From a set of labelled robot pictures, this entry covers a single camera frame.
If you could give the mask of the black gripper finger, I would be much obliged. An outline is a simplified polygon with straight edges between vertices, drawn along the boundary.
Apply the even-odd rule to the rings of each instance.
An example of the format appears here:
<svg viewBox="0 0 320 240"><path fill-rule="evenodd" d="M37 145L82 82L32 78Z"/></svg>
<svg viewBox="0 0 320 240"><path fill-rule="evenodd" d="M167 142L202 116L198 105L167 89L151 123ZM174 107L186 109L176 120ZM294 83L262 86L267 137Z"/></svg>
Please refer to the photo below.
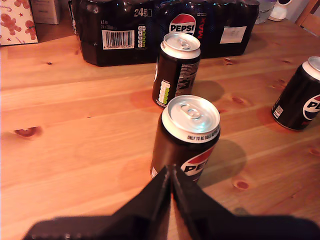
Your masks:
<svg viewBox="0 0 320 240"><path fill-rule="evenodd" d="M111 240L165 240L171 205L171 173L164 167L143 190L112 215Z"/></svg>
<svg viewBox="0 0 320 240"><path fill-rule="evenodd" d="M193 240L231 240L235 215L207 195L179 167L171 168L173 196Z"/></svg>

